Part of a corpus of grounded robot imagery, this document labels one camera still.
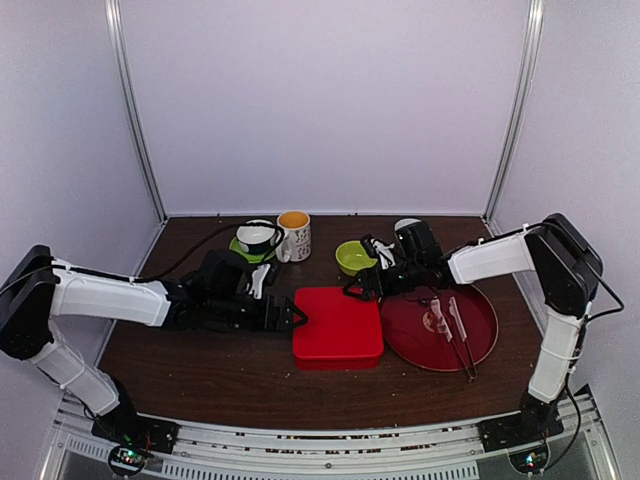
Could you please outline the red tin lid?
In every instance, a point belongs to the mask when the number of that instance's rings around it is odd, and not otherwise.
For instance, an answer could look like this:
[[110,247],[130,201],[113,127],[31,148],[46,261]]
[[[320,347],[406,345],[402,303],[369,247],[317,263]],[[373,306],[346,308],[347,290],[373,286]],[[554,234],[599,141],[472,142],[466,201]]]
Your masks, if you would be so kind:
[[348,297],[340,287],[305,287],[296,291],[294,301],[309,320],[294,330],[292,352],[359,354],[384,348],[375,300]]

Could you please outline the pink tongs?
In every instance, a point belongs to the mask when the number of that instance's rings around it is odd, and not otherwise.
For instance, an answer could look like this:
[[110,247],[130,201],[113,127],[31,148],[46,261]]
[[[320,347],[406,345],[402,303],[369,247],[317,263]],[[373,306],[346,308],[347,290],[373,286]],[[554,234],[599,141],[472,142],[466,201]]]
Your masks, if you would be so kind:
[[441,299],[436,296],[429,301],[429,307],[436,319],[436,330],[445,337],[447,343],[453,348],[468,381],[473,382],[478,376],[477,368],[456,298],[450,296],[448,306],[445,307]]

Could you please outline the red tin box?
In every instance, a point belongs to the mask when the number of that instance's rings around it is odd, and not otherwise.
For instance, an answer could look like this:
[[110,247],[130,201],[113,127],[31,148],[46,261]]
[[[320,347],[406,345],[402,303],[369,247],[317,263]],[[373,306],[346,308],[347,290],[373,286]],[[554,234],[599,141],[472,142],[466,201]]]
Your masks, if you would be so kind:
[[359,354],[342,352],[311,355],[309,352],[293,351],[293,358],[295,366],[303,371],[368,370],[379,365],[383,353],[383,347]]

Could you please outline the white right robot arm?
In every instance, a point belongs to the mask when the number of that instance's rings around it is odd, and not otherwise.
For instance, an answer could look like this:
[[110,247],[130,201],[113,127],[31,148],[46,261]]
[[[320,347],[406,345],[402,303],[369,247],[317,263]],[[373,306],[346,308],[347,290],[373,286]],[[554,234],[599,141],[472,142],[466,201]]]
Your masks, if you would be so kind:
[[344,295],[369,301],[418,287],[444,290],[518,272],[536,274],[547,322],[525,400],[533,402],[513,419],[519,440],[535,440],[551,424],[545,405],[556,402],[581,356],[603,263],[589,242],[561,213],[497,237],[443,252],[431,227],[405,218],[394,226],[396,242],[366,235],[360,243],[378,265],[358,272]]

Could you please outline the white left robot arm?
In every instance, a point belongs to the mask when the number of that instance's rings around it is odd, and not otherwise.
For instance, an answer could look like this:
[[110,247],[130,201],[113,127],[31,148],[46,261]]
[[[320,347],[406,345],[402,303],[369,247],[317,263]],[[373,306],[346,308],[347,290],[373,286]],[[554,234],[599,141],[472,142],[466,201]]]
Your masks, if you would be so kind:
[[209,251],[177,281],[93,271],[34,246],[1,287],[1,350],[28,361],[80,399],[123,444],[144,433],[124,386],[89,365],[52,323],[54,316],[124,320],[151,328],[186,330],[213,323],[231,330],[290,332],[308,317],[285,296],[265,293],[272,262],[251,265],[231,250]]

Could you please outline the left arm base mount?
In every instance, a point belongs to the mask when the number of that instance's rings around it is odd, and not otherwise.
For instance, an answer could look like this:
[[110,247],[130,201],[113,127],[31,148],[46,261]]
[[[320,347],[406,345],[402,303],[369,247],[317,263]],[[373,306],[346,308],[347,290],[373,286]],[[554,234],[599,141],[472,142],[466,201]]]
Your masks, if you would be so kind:
[[179,425],[167,420],[140,417],[132,433],[117,434],[102,420],[94,420],[91,433],[114,443],[107,454],[107,465],[119,477],[132,477],[157,466],[160,454],[171,454]]

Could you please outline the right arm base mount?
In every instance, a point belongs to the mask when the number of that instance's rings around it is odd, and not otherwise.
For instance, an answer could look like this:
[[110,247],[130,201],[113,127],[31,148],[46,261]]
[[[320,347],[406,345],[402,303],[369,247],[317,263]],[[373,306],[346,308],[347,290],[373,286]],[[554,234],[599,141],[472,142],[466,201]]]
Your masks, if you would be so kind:
[[480,439],[486,453],[505,450],[511,467],[520,474],[541,474],[551,463],[548,441],[564,432],[560,420],[545,421],[541,426],[528,424],[522,413],[481,421]]

